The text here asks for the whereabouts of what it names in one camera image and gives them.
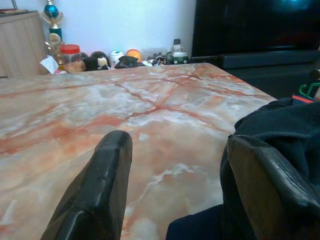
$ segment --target trophy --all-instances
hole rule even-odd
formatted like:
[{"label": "trophy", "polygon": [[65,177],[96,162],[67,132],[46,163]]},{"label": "trophy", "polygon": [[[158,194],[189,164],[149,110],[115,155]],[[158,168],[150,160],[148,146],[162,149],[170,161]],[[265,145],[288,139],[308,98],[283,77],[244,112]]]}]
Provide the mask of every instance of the trophy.
[{"label": "trophy", "polygon": [[64,14],[59,12],[54,5],[54,0],[47,0],[47,4],[44,7],[44,11],[41,12],[43,19],[50,24],[49,31],[51,34],[58,34],[62,39],[62,32],[59,24],[62,22]]},{"label": "trophy", "polygon": [[61,41],[61,38],[58,34],[56,33],[50,33],[49,35],[49,42],[45,42],[46,46],[48,47],[50,54],[54,57],[56,62],[59,65],[63,64],[63,57],[61,54],[60,47],[64,44]]}]

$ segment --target pink marble surface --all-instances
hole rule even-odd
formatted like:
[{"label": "pink marble surface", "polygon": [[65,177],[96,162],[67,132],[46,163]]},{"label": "pink marble surface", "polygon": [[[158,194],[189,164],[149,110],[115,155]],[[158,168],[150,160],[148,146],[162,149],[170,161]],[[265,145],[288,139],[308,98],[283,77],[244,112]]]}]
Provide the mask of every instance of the pink marble surface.
[{"label": "pink marble surface", "polygon": [[165,239],[171,221],[222,202],[227,137],[272,100],[210,64],[0,79],[0,239],[39,239],[115,129],[133,140],[121,239]]}]

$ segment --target stuffed animal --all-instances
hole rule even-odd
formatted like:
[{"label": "stuffed animal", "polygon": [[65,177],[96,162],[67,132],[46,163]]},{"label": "stuffed animal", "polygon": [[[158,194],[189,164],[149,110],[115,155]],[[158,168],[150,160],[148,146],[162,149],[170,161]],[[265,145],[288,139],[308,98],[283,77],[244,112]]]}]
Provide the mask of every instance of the stuffed animal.
[{"label": "stuffed animal", "polygon": [[108,61],[105,57],[98,58],[98,70],[108,70]]},{"label": "stuffed animal", "polygon": [[96,71],[98,70],[98,58],[94,56],[88,56],[83,59],[83,62],[85,64],[85,70],[86,71]]},{"label": "stuffed animal", "polygon": [[107,55],[103,52],[103,51],[95,51],[91,54],[91,57],[95,57],[97,59],[102,59],[102,58],[105,58],[106,59],[106,65],[110,68],[111,65],[110,65],[110,62],[109,62],[109,59],[107,57]]},{"label": "stuffed animal", "polygon": [[73,61],[63,65],[64,70],[68,73],[79,73],[86,70],[86,65],[83,61]]}]

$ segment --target orange ball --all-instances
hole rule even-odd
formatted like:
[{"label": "orange ball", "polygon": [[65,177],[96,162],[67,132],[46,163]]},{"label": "orange ball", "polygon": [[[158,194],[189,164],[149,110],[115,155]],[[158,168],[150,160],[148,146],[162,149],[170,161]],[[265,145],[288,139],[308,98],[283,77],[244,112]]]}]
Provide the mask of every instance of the orange ball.
[{"label": "orange ball", "polygon": [[126,56],[134,57],[138,59],[138,62],[142,62],[141,53],[137,49],[130,49],[126,52]]}]

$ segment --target black television screen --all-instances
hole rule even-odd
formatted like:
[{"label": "black television screen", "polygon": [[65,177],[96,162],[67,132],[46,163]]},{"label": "black television screen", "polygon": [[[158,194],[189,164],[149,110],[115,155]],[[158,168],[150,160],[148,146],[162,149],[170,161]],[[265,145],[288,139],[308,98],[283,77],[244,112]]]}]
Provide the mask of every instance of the black television screen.
[{"label": "black television screen", "polygon": [[318,49],[320,0],[197,0],[192,57]]}]

